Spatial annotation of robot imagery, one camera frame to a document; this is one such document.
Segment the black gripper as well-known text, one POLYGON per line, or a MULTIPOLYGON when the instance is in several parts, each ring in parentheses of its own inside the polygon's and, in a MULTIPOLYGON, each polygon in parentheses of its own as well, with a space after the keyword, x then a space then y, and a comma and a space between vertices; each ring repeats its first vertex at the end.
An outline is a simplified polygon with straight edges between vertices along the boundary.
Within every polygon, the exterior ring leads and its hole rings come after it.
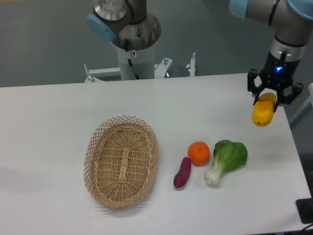
POLYGON ((283 104, 291 104, 303 90, 302 83, 296 82, 293 84, 293 75, 298 64, 299 60, 287 61, 287 53, 285 51, 283 52, 282 60, 281 54, 276 58, 269 52, 263 69, 260 71, 251 69, 247 74, 247 90, 254 97, 253 105, 259 100, 260 93, 264 89, 276 91, 277 101, 274 106, 274 112, 283 104), (255 85, 257 77, 261 80, 261 84, 258 87, 255 85), (291 93, 284 95, 284 90, 289 87, 291 87, 291 93))

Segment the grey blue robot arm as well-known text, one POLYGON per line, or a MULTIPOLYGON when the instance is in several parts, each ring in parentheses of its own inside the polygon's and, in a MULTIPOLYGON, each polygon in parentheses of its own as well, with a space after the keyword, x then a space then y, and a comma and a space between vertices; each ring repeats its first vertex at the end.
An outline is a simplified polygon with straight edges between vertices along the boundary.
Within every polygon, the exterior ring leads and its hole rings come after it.
MULTIPOLYGON (((276 30, 261 71, 251 69, 247 89, 260 101, 264 89, 276 91, 275 106, 290 104, 303 86, 293 75, 313 31, 310 0, 232 0, 229 11, 276 30)), ((155 78, 154 45, 161 35, 158 19, 144 0, 96 0, 87 16, 90 29, 118 52, 123 80, 155 78)))

